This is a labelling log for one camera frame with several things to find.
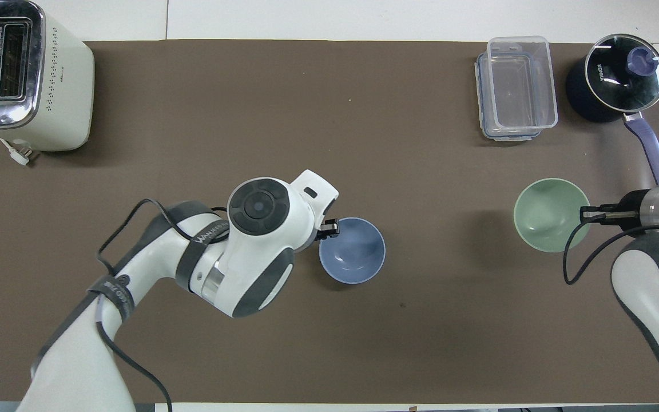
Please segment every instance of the button panel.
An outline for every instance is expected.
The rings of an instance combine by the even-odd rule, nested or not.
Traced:
[[[288,191],[276,180],[253,180],[236,190],[228,206],[228,216],[236,229],[247,235],[266,235],[286,221]]]

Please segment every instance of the power cord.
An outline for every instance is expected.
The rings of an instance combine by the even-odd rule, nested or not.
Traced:
[[[649,224],[645,226],[639,226],[639,227],[633,227],[632,229],[627,229],[621,233],[618,233],[609,239],[599,245],[592,253],[589,255],[586,260],[583,261],[583,264],[581,264],[581,268],[578,269],[576,272],[575,276],[572,279],[568,279],[568,271],[567,271],[567,259],[568,259],[568,250],[571,246],[571,242],[573,242],[573,238],[576,236],[576,233],[581,230],[582,227],[596,222],[596,221],[601,221],[606,217],[606,215],[601,214],[601,215],[596,215],[592,216],[590,218],[584,219],[575,229],[571,232],[571,235],[568,237],[568,241],[566,242],[566,247],[563,249],[563,280],[566,282],[566,284],[575,284],[578,282],[578,279],[581,278],[581,275],[583,275],[583,272],[586,271],[586,268],[588,268],[589,264],[591,264],[591,261],[596,258],[599,253],[601,253],[602,250],[604,250],[607,246],[611,245],[612,243],[616,242],[617,240],[633,235],[635,233],[639,232],[645,232],[646,230],[657,230],[659,229],[659,224]]]
[[[33,153],[29,146],[23,146],[23,148],[17,150],[5,139],[0,138],[0,141],[10,152],[10,157],[13,161],[21,164],[22,166],[27,166],[30,160],[29,156],[31,156]]]
[[[165,209],[164,206],[162,206],[162,204],[159,203],[159,201],[156,201],[154,199],[149,199],[149,198],[141,199],[141,201],[139,201],[139,203],[137,203],[136,206],[134,206],[134,208],[131,209],[131,212],[129,213],[129,216],[126,217],[125,221],[121,224],[121,226],[119,226],[118,229],[116,229],[116,231],[113,232],[113,234],[108,237],[108,239],[103,243],[103,245],[98,249],[98,251],[96,253],[96,259],[100,263],[102,263],[103,266],[105,266],[105,268],[107,269],[108,273],[111,276],[114,276],[114,277],[116,276],[116,274],[113,273],[113,266],[110,263],[108,263],[107,260],[105,260],[102,253],[105,250],[105,248],[107,248],[108,245],[114,239],[116,239],[116,237],[121,233],[121,231],[123,231],[123,229],[126,227],[126,225],[129,224],[129,222],[131,221],[131,218],[134,217],[134,215],[139,210],[139,208],[141,208],[141,206],[143,206],[146,203],[154,204],[159,209],[160,213],[162,214],[162,217],[165,219],[165,221],[167,221],[169,226],[172,229],[174,229],[178,234],[180,234],[181,237],[183,237],[183,238],[185,238],[189,241],[193,241],[193,237],[186,234],[185,231],[183,231],[182,229],[180,229],[180,227],[177,226],[177,224],[173,221],[172,217],[169,216],[169,213],[168,213],[167,209]],[[212,210],[213,211],[223,211],[223,212],[227,211],[227,209],[223,208],[222,206],[217,206],[215,208],[212,208]],[[227,239],[227,236],[220,236],[220,237],[217,237],[217,238],[213,239],[210,243],[217,243],[217,242],[220,242],[220,241],[225,240],[225,239]],[[149,378],[149,380],[152,381],[154,383],[154,385],[156,385],[159,388],[159,390],[162,392],[162,395],[164,395],[164,399],[167,403],[167,411],[172,412],[172,397],[169,396],[169,392],[167,391],[167,388],[162,384],[162,382],[156,376],[154,376],[152,373],[150,373],[148,370],[146,370],[146,368],[139,365],[139,363],[137,363],[136,360],[133,360],[133,359],[131,359],[131,357],[129,357],[129,355],[126,355],[125,352],[123,352],[123,350],[121,350],[113,342],[113,340],[110,339],[108,334],[105,333],[105,329],[103,328],[103,323],[102,323],[102,320],[101,320],[102,298],[103,298],[103,295],[100,295],[98,297],[98,307],[96,308],[96,329],[98,330],[98,336],[100,336],[100,339],[103,341],[103,343],[106,346],[108,346],[111,350],[113,350],[113,352],[115,354],[117,354],[118,357],[121,358],[121,360],[126,362],[127,365],[131,366],[132,368],[137,370],[142,375]]]
[[[105,268],[107,269],[108,273],[111,276],[116,277],[116,274],[113,273],[113,266],[110,263],[108,263],[107,260],[105,260],[102,253],[105,250],[105,248],[107,248],[108,245],[110,245],[110,243],[113,242],[113,239],[116,239],[116,237],[121,233],[121,231],[124,230],[126,225],[129,224],[129,222],[131,221],[131,218],[134,217],[134,215],[139,210],[139,208],[144,206],[144,204],[146,204],[146,203],[154,204],[154,206],[159,208],[159,211],[162,214],[162,217],[164,217],[165,221],[167,221],[169,226],[172,227],[172,229],[174,229],[178,234],[180,234],[181,237],[184,237],[185,239],[190,240],[190,241],[193,240],[193,238],[190,235],[186,234],[185,231],[183,231],[182,229],[180,229],[180,227],[177,226],[177,224],[172,220],[172,217],[169,216],[169,213],[167,212],[167,209],[165,209],[164,206],[162,206],[162,204],[159,203],[159,201],[156,201],[154,199],[149,199],[149,198],[141,199],[139,201],[139,203],[137,203],[136,206],[134,206],[134,208],[131,209],[131,213],[129,213],[129,216],[126,217],[126,220],[121,224],[121,226],[119,226],[118,229],[116,229],[116,231],[113,232],[113,234],[108,237],[108,239],[103,243],[103,245],[96,252],[96,259],[100,263],[102,263],[103,266],[105,266]]]

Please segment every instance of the cooking pot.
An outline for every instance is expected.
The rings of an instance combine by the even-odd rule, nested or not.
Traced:
[[[630,34],[599,40],[569,71],[566,96],[590,122],[623,119],[642,143],[659,185],[659,141],[641,114],[659,101],[659,53],[651,44]]]

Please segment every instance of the clear plastic container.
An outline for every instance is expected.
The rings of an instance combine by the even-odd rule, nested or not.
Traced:
[[[549,42],[495,37],[474,65],[479,127],[497,141],[529,140],[558,122]]]

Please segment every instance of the toaster slot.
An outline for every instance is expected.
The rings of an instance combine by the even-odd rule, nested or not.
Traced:
[[[7,24],[3,34],[0,96],[20,97],[27,65],[27,28],[24,24]]]

